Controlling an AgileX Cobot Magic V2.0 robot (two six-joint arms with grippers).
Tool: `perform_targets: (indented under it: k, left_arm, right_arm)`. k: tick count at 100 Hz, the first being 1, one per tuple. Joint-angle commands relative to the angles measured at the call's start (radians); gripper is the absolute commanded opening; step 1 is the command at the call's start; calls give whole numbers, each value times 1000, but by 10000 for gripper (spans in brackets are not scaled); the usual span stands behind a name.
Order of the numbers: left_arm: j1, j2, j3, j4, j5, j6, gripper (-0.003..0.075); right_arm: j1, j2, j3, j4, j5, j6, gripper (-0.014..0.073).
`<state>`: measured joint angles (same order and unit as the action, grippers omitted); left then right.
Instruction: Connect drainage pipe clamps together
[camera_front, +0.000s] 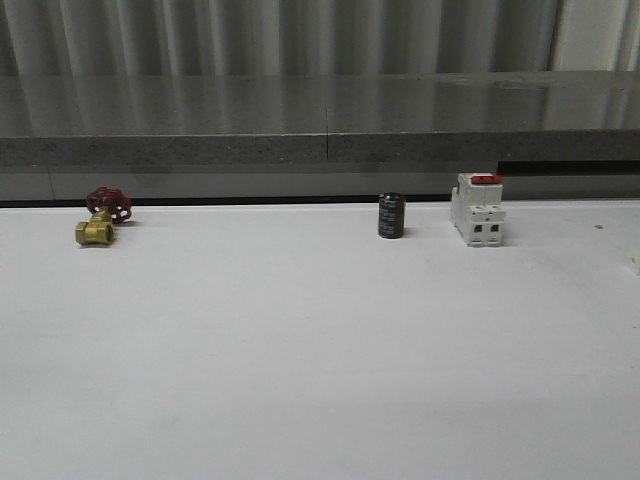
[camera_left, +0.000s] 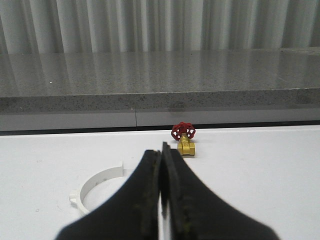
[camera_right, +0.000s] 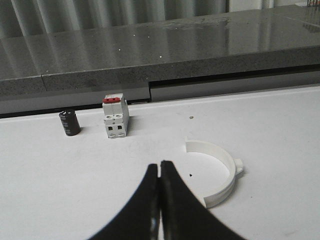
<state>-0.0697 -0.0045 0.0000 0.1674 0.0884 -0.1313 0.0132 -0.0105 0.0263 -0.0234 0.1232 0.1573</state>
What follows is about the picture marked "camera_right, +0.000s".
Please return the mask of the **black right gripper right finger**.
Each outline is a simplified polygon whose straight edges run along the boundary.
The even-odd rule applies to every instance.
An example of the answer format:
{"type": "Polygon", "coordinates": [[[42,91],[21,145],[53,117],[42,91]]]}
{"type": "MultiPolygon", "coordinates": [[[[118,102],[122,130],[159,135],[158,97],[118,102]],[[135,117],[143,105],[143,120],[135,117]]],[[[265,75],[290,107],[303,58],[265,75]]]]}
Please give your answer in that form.
{"type": "Polygon", "coordinates": [[[190,191],[173,162],[160,164],[160,208],[166,240],[242,240],[190,191]]]}

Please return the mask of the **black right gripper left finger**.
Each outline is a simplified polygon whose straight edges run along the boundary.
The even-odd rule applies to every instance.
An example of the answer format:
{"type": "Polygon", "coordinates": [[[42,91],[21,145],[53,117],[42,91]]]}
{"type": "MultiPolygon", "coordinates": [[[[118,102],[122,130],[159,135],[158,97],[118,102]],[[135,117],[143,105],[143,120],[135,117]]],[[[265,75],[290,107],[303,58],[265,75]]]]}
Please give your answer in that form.
{"type": "Polygon", "coordinates": [[[150,164],[138,188],[121,211],[91,240],[157,240],[160,205],[158,166],[150,164]]]}

